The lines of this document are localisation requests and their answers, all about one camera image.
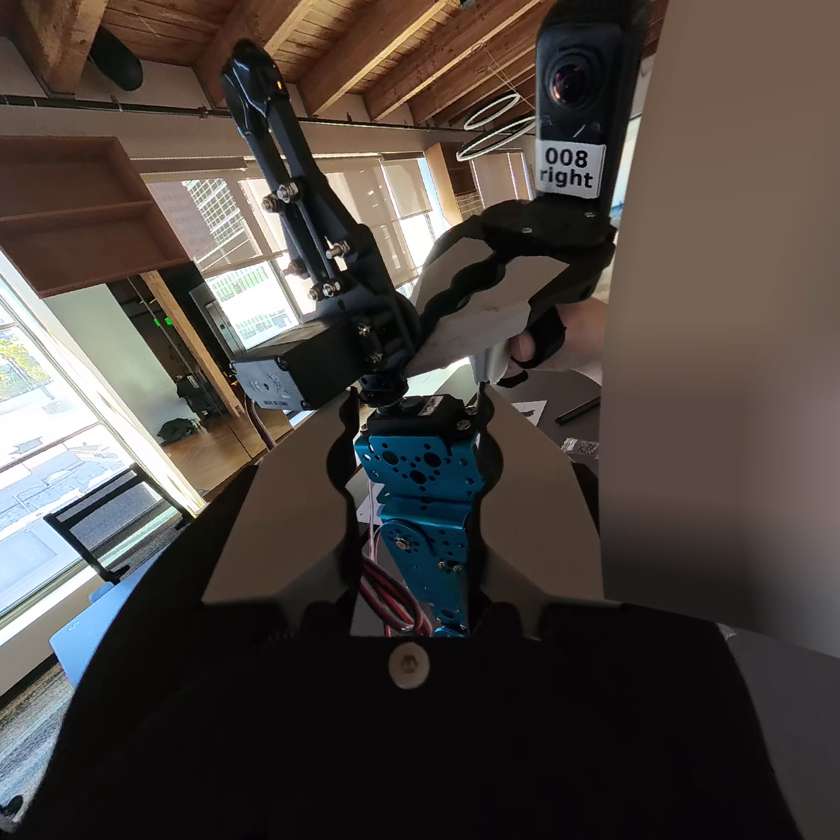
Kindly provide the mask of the black ceiling speaker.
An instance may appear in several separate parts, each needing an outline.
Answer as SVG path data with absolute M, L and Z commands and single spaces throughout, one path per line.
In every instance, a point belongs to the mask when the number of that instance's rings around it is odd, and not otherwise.
M 106 78 L 124 91 L 143 85 L 141 60 L 116 35 L 100 25 L 92 40 L 89 60 Z

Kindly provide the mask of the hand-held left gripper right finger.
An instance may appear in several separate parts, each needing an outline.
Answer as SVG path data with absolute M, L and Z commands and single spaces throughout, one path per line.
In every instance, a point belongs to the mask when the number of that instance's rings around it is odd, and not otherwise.
M 487 548 L 480 589 L 520 615 L 555 604 L 602 606 L 600 538 L 571 460 L 496 388 L 485 396 L 494 408 L 486 432 L 502 465 L 480 503 Z

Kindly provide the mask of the person's right hand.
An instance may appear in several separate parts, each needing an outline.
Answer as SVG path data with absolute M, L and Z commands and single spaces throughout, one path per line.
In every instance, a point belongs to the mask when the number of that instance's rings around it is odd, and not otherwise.
M 601 385 L 607 304 L 597 298 L 590 298 L 578 303 L 558 304 L 554 309 L 565 327 L 563 343 L 552 355 L 547 355 L 534 368 L 535 371 L 574 371 Z M 537 327 L 538 324 L 534 322 L 519 335 L 509 339 L 507 349 L 510 360 L 505 371 L 506 377 L 521 373 L 522 362 L 530 362 L 534 357 L 537 350 Z

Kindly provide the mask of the light grey laptop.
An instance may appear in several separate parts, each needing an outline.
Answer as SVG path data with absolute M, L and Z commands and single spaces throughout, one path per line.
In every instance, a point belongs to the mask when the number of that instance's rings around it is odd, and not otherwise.
M 119 606 L 112 606 L 115 584 L 105 583 L 91 594 L 90 605 L 49 640 L 53 654 L 70 684 L 78 686 Z

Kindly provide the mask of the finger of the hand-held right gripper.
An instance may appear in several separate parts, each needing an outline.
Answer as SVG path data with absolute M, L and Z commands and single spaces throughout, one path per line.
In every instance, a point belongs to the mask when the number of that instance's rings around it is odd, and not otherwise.
M 483 240 L 462 238 L 423 269 L 415 308 L 422 329 L 455 314 L 480 291 L 501 282 L 505 267 Z
M 442 369 L 519 334 L 531 311 L 529 300 L 567 267 L 553 258 L 512 260 L 495 286 L 475 292 L 464 307 L 437 322 L 408 370 Z

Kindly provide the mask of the wooden wall shelf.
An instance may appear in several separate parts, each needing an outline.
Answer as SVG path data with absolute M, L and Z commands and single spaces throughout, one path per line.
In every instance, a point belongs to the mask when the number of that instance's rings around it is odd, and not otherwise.
M 3 136 L 1 245 L 38 298 L 188 261 L 113 137 Z

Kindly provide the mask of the large grid window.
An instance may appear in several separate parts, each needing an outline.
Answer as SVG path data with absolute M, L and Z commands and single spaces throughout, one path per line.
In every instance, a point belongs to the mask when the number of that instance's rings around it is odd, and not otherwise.
M 45 304 L 152 436 L 188 476 L 188 457 L 214 469 L 210 489 L 264 448 L 246 418 L 221 406 L 195 413 L 177 394 L 203 370 L 140 276 L 45 299 Z M 79 554 L 44 516 L 138 463 L 102 425 L 69 375 L 58 371 L 2 305 L 1 605 L 2 614 L 46 592 L 82 566 Z M 165 421 L 191 419 L 196 431 L 163 446 Z

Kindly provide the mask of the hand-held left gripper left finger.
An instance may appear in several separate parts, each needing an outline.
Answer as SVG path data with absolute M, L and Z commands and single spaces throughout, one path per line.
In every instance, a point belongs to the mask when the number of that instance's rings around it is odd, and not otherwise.
M 206 605 L 270 603 L 303 615 L 348 601 L 361 579 L 360 534 L 347 484 L 356 470 L 357 389 L 342 391 L 262 458 L 203 594 Z

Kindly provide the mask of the black frame chair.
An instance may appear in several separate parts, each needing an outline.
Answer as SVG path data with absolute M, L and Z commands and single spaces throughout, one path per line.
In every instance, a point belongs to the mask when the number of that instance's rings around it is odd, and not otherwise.
M 132 465 L 105 480 L 79 499 L 44 516 L 49 525 L 105 583 L 116 585 L 130 565 L 106 565 L 100 548 L 110 551 L 134 535 L 162 508 L 181 514 L 178 527 L 195 516 L 144 469 Z

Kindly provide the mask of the blue and black toy robot arm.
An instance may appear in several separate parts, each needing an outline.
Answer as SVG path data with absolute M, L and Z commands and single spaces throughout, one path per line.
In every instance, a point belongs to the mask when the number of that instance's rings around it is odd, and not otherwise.
M 424 337 L 414 306 L 392 284 L 372 231 L 356 222 L 321 172 L 273 59 L 241 39 L 221 72 L 238 129 L 266 179 L 264 208 L 280 217 L 289 268 L 311 281 L 316 310 L 233 367 L 262 407 L 315 410 L 352 385 L 374 408 L 353 445 L 386 548 L 411 596 L 370 560 L 360 591 L 399 634 L 467 637 L 489 598 L 479 592 L 487 547 L 480 503 L 501 476 L 487 435 L 494 409 L 479 388 L 466 405 L 448 395 L 406 397 L 405 368 Z

